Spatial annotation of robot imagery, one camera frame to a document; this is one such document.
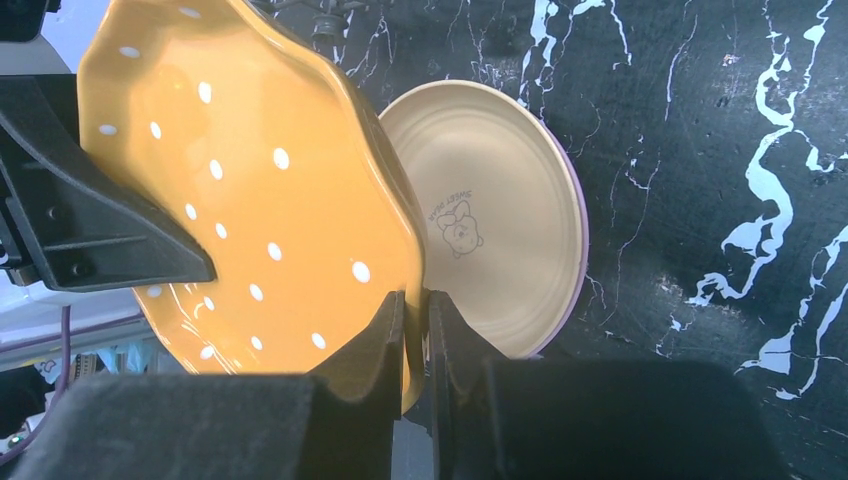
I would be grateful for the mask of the yellow plate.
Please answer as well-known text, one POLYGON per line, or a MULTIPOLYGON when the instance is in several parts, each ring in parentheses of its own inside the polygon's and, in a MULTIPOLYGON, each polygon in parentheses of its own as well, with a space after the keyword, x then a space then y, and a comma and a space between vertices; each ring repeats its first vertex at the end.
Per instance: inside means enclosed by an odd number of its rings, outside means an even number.
POLYGON ((210 256, 134 293, 193 374, 302 373, 405 298, 401 406, 423 389, 423 218, 367 99, 245 1, 114 1, 78 69, 80 140, 210 256))

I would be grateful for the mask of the metal wire dish rack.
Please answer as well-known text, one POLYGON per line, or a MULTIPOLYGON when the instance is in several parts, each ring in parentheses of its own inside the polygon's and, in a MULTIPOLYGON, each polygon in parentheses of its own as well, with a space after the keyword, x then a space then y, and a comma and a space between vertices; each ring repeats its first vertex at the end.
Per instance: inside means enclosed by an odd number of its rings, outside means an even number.
POLYGON ((345 31, 349 28, 348 15, 357 10, 367 11, 372 7, 391 7, 392 0, 273 0, 251 1, 254 7, 272 16, 284 9, 303 6, 315 12, 313 16, 313 41, 338 46, 346 42, 345 31))

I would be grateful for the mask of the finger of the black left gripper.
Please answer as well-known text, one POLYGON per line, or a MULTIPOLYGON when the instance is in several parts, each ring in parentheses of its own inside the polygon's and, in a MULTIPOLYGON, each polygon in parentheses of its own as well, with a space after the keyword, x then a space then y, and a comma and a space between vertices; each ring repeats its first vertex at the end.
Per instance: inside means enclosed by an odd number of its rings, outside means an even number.
POLYGON ((80 147, 72 74, 1 78, 1 269, 72 293, 216 278, 175 220, 80 147))

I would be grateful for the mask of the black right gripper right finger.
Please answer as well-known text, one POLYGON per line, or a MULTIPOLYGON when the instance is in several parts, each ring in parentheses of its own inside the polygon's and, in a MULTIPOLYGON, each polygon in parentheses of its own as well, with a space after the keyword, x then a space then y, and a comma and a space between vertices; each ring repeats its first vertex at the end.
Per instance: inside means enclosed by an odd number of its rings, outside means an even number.
POLYGON ((439 479, 786 479, 760 411, 702 362, 511 360, 429 296, 439 479))

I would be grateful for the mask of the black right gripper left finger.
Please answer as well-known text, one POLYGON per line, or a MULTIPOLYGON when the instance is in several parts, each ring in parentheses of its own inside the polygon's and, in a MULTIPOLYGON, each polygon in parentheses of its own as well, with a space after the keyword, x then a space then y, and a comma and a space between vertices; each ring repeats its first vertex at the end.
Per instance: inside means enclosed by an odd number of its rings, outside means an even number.
POLYGON ((387 479, 404 296, 305 374, 98 375, 51 407, 13 479, 387 479))

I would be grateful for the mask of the beige round plate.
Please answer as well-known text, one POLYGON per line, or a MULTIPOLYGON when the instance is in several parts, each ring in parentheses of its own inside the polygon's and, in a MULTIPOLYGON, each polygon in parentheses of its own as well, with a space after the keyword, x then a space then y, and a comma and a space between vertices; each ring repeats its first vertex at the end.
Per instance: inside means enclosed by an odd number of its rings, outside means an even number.
POLYGON ((573 191, 544 123, 467 80, 420 85, 380 122, 426 224, 425 284, 511 358, 528 358, 574 285, 573 191))

